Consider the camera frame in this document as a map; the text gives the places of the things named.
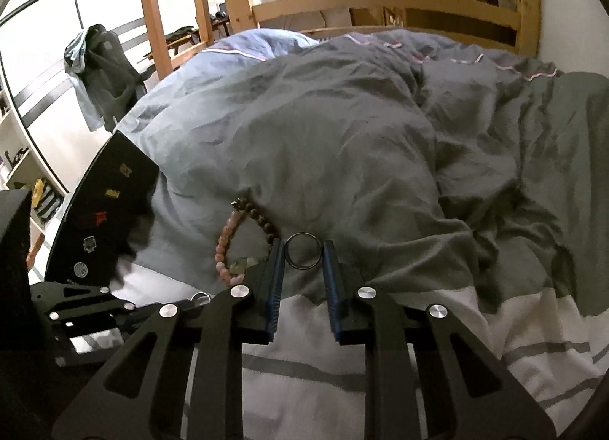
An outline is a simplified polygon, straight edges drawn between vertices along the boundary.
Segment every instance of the sticker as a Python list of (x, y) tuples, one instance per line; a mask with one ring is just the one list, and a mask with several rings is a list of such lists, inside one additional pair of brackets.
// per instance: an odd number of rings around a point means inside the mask
[(87, 253), (92, 253), (97, 247), (97, 243), (95, 242), (95, 237), (92, 235), (84, 238), (84, 250)]
[(82, 261), (79, 261), (76, 263), (76, 265), (74, 265), (74, 275), (76, 275), (79, 279), (84, 279), (87, 273), (89, 273), (89, 269)]
[(106, 220), (107, 220), (107, 218), (106, 218), (106, 212), (97, 212), (95, 214), (95, 226), (96, 227), (99, 227)]
[(114, 189), (107, 189), (106, 190), (106, 196), (108, 198), (114, 198), (114, 199), (118, 199), (118, 197), (121, 195), (120, 191), (115, 191)]
[(93, 228), (99, 227), (107, 219), (107, 212), (81, 213), (80, 215), (75, 215), (71, 223), (78, 228)]
[(125, 165), (124, 163), (121, 164), (121, 166), (119, 167), (119, 171), (121, 172), (121, 174), (123, 174), (126, 178), (129, 178), (129, 176), (131, 175), (131, 172), (133, 172), (133, 170), (131, 170), (127, 165)]

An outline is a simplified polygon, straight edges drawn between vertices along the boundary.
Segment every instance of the white bookshelf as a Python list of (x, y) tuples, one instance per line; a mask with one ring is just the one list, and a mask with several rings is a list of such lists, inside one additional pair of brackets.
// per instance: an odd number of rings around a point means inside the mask
[[(5, 108), (5, 114), (0, 116), (0, 155), (2, 160), (6, 161), (4, 152), (8, 152), (11, 160), (17, 152), (27, 147), (27, 152), (19, 162), (8, 170), (6, 164), (0, 169), (0, 189), (15, 189), (19, 184), (26, 184), (31, 187), (36, 179), (47, 178), (53, 187), (65, 197), (67, 191), (62, 187), (55, 175), (49, 170), (45, 161), (39, 156), (37, 148), (26, 132), (25, 127), (19, 117), (17, 117), (16, 109), (11, 105), (6, 97), (4, 90), (1, 89), (4, 80), (0, 79), (0, 109)], [(30, 237), (36, 239), (39, 233), (44, 233), (47, 236), (48, 224), (46, 224), (36, 215), (32, 209), (30, 215)]]

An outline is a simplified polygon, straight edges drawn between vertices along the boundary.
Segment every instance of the wooden ladder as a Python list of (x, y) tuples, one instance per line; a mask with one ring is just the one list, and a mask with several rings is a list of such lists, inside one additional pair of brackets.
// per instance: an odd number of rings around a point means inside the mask
[(179, 67), (194, 57), (203, 48), (206, 48), (214, 42), (207, 0), (194, 0), (194, 5), (201, 42), (191, 46), (174, 57), (170, 57), (165, 41), (165, 34), (163, 32), (163, 22), (158, 7), (158, 0), (142, 0), (142, 10), (144, 11), (144, 21), (148, 31), (148, 40), (150, 41), (152, 57), (154, 58), (159, 79), (163, 79), (171, 74), (176, 67)]

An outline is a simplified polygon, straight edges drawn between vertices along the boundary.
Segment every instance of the metal ring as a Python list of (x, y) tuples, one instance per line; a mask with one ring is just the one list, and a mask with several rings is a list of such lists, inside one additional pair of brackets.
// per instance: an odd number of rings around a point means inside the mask
[(200, 292), (191, 297), (191, 301), (193, 301), (197, 306), (203, 306), (211, 302), (211, 296), (208, 293)]
[[(315, 239), (315, 242), (319, 246), (319, 256), (315, 260), (315, 263), (313, 263), (312, 265), (300, 266), (300, 265), (297, 265), (296, 263), (294, 263), (292, 261), (292, 259), (290, 258), (290, 250), (289, 250), (290, 242), (292, 242), (292, 239), (294, 239), (294, 237), (299, 236), (299, 235), (306, 235), (306, 236), (312, 237), (313, 239)], [(284, 248), (285, 260), (287, 261), (288, 265), (295, 268), (296, 270), (310, 270), (311, 268), (315, 268), (319, 264), (319, 262), (322, 260), (323, 249), (324, 248), (322, 246), (322, 242), (317, 237), (315, 237), (313, 234), (309, 234), (308, 232), (297, 232), (296, 234), (293, 234), (290, 237), (288, 237), (287, 241), (285, 242), (285, 248)]]

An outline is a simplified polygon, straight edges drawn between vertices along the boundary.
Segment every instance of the black bracket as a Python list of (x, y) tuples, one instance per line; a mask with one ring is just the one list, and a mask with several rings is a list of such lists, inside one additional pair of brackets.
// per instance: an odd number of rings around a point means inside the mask
[(242, 285), (205, 306), (162, 305), (70, 403), (53, 438), (177, 440), (197, 349), (188, 438), (242, 439), (242, 344), (273, 340), (284, 260), (276, 239), (269, 261), (248, 269)]
[[(136, 306), (116, 298), (107, 287), (39, 282), (32, 285), (30, 292), (58, 366), (103, 363), (116, 350), (110, 347), (79, 354), (72, 345), (72, 338), (113, 328), (123, 330), (118, 336), (122, 338), (128, 328), (134, 328), (135, 322), (128, 324), (128, 317), (136, 311)], [(150, 316), (150, 310), (148, 308), (144, 314), (140, 312), (138, 319), (142, 321)]]
[(367, 286), (324, 243), (330, 324), (341, 345), (366, 346), (367, 440), (420, 440), (412, 344), (428, 436), (434, 440), (553, 440), (549, 416), (442, 305), (404, 308)]

